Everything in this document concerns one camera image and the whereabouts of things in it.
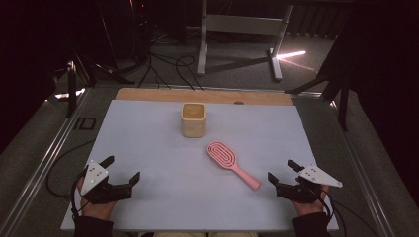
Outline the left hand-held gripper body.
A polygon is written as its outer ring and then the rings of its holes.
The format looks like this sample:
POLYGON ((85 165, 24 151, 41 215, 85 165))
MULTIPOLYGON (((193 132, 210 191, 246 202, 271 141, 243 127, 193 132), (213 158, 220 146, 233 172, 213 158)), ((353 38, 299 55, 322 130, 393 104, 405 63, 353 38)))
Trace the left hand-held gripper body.
POLYGON ((112 185, 109 183, 109 171, 100 163, 91 161, 81 173, 84 181, 80 190, 80 196, 93 204, 104 204, 131 198, 132 185, 112 185))

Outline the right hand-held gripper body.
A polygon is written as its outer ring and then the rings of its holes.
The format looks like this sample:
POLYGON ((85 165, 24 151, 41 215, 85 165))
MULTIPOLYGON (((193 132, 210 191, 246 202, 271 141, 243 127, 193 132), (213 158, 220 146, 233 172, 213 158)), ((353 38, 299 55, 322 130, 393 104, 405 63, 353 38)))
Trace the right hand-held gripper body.
POLYGON ((317 167, 310 165, 297 172, 297 184, 283 184, 276 187, 277 196, 296 202, 315 202, 320 199, 321 186, 342 188, 343 183, 317 167))

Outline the pink hairbrush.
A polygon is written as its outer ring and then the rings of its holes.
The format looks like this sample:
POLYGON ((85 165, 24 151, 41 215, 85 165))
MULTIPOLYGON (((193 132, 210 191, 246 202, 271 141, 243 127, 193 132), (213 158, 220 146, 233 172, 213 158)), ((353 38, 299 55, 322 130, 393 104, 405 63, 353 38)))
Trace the pink hairbrush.
POLYGON ((211 142, 207 145, 206 153, 222 168, 235 172, 252 190, 260 188, 261 183, 239 167, 235 152, 225 143, 211 142))

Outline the beige square container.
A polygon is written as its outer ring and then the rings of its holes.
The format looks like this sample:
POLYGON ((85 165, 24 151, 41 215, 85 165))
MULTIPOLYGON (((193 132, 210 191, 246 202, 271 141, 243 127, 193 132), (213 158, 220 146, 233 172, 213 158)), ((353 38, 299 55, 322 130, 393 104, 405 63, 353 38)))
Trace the beige square container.
POLYGON ((206 107, 200 103, 185 103, 181 110, 182 134, 200 138, 206 132, 206 107))

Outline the person's left hand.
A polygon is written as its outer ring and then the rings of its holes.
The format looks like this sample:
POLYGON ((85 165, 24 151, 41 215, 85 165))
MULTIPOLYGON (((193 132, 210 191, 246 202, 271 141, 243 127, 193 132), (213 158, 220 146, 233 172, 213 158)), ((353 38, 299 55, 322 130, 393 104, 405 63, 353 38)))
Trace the person's left hand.
POLYGON ((85 198, 81 198, 81 213, 83 216, 88 216, 100 220, 109 221, 111 219, 112 212, 116 205, 116 202, 108 202, 104 204, 92 204, 85 198))

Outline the person's right hand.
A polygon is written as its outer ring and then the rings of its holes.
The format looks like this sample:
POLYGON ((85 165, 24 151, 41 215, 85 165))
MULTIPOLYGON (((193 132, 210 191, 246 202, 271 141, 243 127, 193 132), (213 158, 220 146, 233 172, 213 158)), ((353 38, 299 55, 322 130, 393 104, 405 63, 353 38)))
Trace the person's right hand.
POLYGON ((313 202, 313 203, 299 203, 296 201, 292 202, 292 205, 297 213, 298 216, 304 216, 304 215, 309 215, 312 213, 319 213, 322 212, 324 210, 324 200, 326 197, 326 194, 329 191, 329 187, 322 185, 321 186, 322 189, 322 193, 320 195, 320 199, 318 199, 317 201, 313 202))

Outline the white table mat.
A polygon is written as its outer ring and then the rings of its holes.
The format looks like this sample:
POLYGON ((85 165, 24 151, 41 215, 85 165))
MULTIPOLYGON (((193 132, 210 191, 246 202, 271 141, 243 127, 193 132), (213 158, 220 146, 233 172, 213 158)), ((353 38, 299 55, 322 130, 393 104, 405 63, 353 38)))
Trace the white table mat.
POLYGON ((112 184, 140 173, 132 197, 113 212, 115 229, 154 232, 288 231, 293 206, 277 197, 268 173, 291 184, 297 174, 289 160, 315 161, 294 106, 207 104, 205 135, 186 138, 180 104, 123 100, 111 102, 90 153, 95 161, 109 156, 112 184), (207 155, 214 141, 235 152, 258 190, 207 155))

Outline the black angled stand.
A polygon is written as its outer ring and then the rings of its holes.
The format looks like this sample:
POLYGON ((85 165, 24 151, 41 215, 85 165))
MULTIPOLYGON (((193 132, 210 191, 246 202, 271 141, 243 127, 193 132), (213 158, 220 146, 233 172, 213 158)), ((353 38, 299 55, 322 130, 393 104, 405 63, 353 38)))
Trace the black angled stand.
POLYGON ((294 89, 286 90, 286 94, 298 95, 305 92, 316 85, 326 82, 327 85, 320 95, 324 101, 332 102, 337 95, 340 95, 338 106, 338 122, 344 131, 347 131, 346 115, 348 109, 348 97, 350 91, 351 76, 349 74, 329 74, 320 75, 315 79, 299 86, 294 89))

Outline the black tripod stand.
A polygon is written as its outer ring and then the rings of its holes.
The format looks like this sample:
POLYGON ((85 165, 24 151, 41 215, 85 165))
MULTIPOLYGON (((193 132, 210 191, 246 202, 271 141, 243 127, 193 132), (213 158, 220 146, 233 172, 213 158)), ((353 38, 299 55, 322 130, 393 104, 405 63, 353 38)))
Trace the black tripod stand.
POLYGON ((66 116, 70 118, 77 108, 77 78, 80 78, 81 84, 85 87, 92 87, 94 79, 89 72, 89 59, 86 56, 76 56, 73 60, 66 63, 67 76, 67 98, 64 102, 67 103, 66 116))

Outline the white metal stand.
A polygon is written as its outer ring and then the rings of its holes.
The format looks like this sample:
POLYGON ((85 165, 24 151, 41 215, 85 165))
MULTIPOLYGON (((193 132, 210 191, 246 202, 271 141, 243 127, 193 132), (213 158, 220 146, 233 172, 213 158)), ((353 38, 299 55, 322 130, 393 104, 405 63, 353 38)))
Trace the white metal stand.
POLYGON ((268 53, 268 62, 272 66, 274 78, 277 81, 283 79, 280 65, 279 51, 286 33, 287 25, 293 10, 293 5, 286 7, 284 15, 280 19, 258 18, 244 16, 225 16, 207 13, 207 0, 202 0, 201 12, 201 45, 198 56, 197 74, 206 73, 207 60, 207 32, 224 32, 240 34, 256 34, 276 36, 277 42, 268 53))

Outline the aluminium floor rail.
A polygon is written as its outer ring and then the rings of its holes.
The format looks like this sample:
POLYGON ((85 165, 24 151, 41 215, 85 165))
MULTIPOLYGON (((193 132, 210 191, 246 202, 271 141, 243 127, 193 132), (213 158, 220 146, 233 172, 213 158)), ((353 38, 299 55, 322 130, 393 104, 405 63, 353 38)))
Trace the aluminium floor rail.
POLYGON ((349 152, 349 162, 375 222, 378 234, 380 237, 395 237, 393 229, 384 212, 383 205, 377 196, 373 183, 369 180, 368 173, 363 167, 363 163, 360 160, 361 156, 356 151, 355 143, 353 142, 350 133, 344 130, 342 130, 341 133, 345 146, 349 152))
POLYGON ((64 120, 54 140, 42 157, 41 162, 31 174, 22 192, 16 199, 13 208, 0 225, 0 237, 13 237, 16 229, 19 227, 23 217, 25 216, 35 196, 41 188, 42 183, 46 177, 46 173, 50 170, 69 133, 71 132, 73 125, 76 123, 80 111, 84 106, 86 98, 90 92, 91 90, 87 88, 76 98, 75 111, 69 118, 64 120))

